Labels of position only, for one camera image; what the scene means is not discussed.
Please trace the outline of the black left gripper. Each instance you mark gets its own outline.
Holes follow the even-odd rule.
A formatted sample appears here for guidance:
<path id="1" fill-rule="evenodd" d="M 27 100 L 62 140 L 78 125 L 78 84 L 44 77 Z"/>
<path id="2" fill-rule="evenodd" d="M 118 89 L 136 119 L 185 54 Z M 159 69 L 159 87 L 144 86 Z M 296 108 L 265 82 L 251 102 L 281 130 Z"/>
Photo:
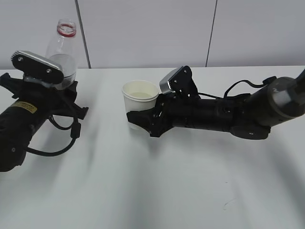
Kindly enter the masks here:
<path id="1" fill-rule="evenodd" d="M 12 93 L 13 99 L 17 99 L 12 107 L 23 108 L 31 114 L 46 112 L 48 115 L 76 115 L 78 119 L 84 119 L 89 110 L 88 107 L 80 107 L 75 103 L 77 81 L 58 91 L 53 87 L 46 88 L 41 84 L 11 78 L 9 73 L 4 73 L 0 76 L 0 85 Z"/>

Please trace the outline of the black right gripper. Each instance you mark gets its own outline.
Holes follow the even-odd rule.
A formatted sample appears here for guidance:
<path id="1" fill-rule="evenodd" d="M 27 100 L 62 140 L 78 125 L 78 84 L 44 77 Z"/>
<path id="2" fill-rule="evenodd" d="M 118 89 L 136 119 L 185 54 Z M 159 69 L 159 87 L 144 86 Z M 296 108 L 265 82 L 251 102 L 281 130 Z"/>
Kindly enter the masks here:
<path id="1" fill-rule="evenodd" d="M 175 99 L 174 94 L 159 94 L 155 107 L 143 111 L 129 111 L 127 120 L 146 130 L 150 137 L 160 137 L 174 128 L 173 120 L 169 115 L 170 105 Z"/>

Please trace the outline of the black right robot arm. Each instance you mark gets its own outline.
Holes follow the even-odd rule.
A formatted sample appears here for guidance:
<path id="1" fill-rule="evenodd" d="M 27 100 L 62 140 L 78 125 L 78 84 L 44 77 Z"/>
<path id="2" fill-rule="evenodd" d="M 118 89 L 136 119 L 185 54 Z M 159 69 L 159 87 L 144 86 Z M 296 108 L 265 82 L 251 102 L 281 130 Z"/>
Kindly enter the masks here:
<path id="1" fill-rule="evenodd" d="M 305 113 L 305 75 L 269 77 L 252 84 L 254 94 L 223 97 L 200 93 L 189 66 L 182 66 L 160 81 L 155 106 L 130 111 L 127 119 L 160 137 L 174 127 L 229 132 L 250 140 L 266 139 L 275 125 Z"/>

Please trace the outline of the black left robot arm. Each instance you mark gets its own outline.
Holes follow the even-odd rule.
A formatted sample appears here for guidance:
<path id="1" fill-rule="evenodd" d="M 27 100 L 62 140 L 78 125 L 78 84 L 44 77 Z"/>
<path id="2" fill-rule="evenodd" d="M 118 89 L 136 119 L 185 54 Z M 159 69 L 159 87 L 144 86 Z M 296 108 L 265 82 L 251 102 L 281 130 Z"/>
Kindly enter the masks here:
<path id="1" fill-rule="evenodd" d="M 22 165 L 27 153 L 39 156 L 59 156 L 67 152 L 80 137 L 80 119 L 84 119 L 88 108 L 75 104 L 77 82 L 68 88 L 58 91 L 40 84 L 26 82 L 10 77 L 8 73 L 0 77 L 0 84 L 13 94 L 15 102 L 0 115 L 0 170 L 8 172 Z M 49 120 L 60 130 L 53 116 L 73 118 L 67 127 L 70 130 L 71 142 L 62 150 L 43 152 L 29 147 L 30 141 L 40 127 Z"/>

